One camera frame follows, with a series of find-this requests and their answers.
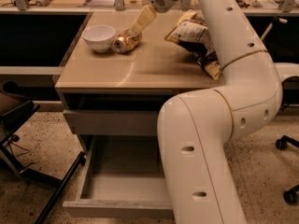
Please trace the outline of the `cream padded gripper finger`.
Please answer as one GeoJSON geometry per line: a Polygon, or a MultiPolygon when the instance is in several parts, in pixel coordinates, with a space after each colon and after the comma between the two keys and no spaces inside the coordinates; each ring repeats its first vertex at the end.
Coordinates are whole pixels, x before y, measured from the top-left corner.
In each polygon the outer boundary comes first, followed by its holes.
{"type": "Polygon", "coordinates": [[[155,19],[157,12],[152,5],[145,5],[140,10],[138,16],[136,17],[133,25],[129,29],[130,35],[141,34],[155,19]]]}

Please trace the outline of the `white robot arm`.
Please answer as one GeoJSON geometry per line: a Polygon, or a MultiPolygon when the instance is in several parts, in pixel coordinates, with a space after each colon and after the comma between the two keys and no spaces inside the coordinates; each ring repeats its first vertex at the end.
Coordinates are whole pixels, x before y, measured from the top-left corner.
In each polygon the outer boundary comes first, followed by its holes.
{"type": "MultiPolygon", "coordinates": [[[[159,13],[177,0],[150,0],[159,13]]],[[[165,181],[176,224],[246,224],[223,146],[277,114],[278,71],[235,0],[198,0],[223,85],[179,94],[157,121],[165,181]]]]}

